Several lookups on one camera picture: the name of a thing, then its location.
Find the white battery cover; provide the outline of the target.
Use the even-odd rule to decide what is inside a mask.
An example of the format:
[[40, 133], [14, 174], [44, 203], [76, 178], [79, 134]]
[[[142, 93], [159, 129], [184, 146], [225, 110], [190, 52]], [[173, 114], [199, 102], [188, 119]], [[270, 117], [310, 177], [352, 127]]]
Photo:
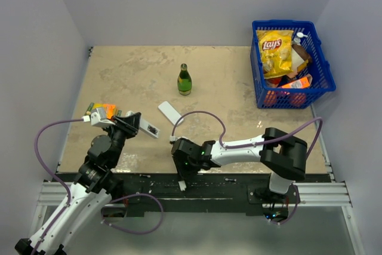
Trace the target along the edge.
[[184, 180], [180, 180], [180, 181], [178, 181], [178, 186], [179, 186], [179, 188], [180, 188], [180, 190], [181, 190], [182, 192], [184, 192], [184, 191], [186, 190], [186, 188], [187, 188], [186, 183], [185, 183]]

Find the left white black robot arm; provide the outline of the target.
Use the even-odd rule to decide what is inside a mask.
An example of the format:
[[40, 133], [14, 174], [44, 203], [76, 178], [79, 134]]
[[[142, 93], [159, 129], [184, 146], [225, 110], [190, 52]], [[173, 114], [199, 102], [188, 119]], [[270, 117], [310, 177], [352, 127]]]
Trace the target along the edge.
[[66, 254], [71, 241], [88, 221], [108, 202], [118, 202], [124, 195], [123, 181], [112, 169], [117, 166], [126, 140], [135, 137], [140, 127], [141, 113], [108, 118], [103, 108], [79, 118], [105, 131], [92, 139], [84, 163], [71, 185], [67, 185], [51, 170], [67, 194], [51, 217], [30, 238], [22, 238], [15, 246], [18, 254]]

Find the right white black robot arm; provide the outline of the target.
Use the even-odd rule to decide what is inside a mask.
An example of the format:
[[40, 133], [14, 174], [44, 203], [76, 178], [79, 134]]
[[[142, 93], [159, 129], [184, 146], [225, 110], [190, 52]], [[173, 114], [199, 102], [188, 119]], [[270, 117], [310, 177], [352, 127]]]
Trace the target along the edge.
[[246, 140], [210, 140], [197, 145], [185, 137], [170, 136], [171, 155], [182, 192], [201, 170], [242, 162], [260, 162], [271, 169], [267, 199], [281, 202], [294, 181], [306, 178], [307, 143], [277, 128]]

